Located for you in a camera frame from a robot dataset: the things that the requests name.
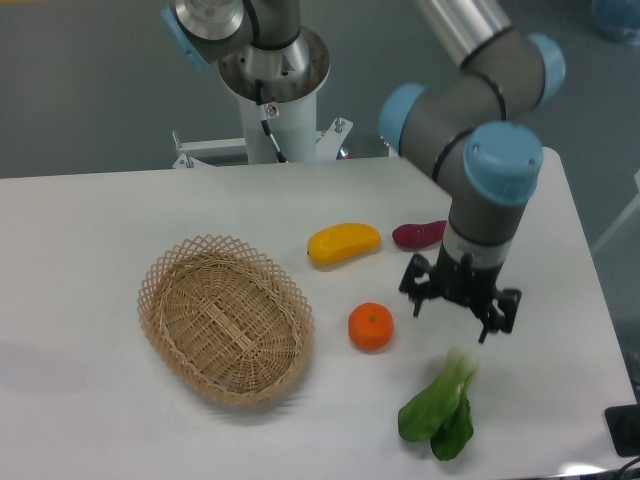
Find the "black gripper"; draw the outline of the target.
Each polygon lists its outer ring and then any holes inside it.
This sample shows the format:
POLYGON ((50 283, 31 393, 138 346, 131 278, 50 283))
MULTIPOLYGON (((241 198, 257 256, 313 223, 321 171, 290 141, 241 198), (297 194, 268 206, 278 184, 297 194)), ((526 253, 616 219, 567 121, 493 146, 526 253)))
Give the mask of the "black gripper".
POLYGON ((471 309, 482 323, 478 343, 483 344, 489 334, 512 332, 522 298, 519 289, 496 288, 503 264, 477 267, 469 254, 456 260, 442 246, 435 266, 420 254, 411 257, 399 291, 413 303, 413 317, 419 316, 425 300, 435 298, 471 309))

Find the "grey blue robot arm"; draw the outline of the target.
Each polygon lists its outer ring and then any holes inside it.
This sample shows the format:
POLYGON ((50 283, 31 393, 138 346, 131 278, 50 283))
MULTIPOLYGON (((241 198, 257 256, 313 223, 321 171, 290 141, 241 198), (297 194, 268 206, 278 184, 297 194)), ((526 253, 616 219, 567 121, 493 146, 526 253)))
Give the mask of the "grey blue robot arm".
MULTIPOLYGON (((438 94, 404 84, 379 114, 382 139, 451 198, 436 262, 414 255, 400 290, 415 306, 443 298, 470 309, 484 334, 508 333, 521 293, 496 281, 543 162, 515 119, 558 92, 564 56, 544 35, 521 35, 495 1, 419 7, 461 77, 438 94)), ((188 64, 216 64, 239 99, 251 163, 319 158, 316 114, 301 103, 314 101, 330 60, 298 2, 175 1, 161 17, 188 64)))

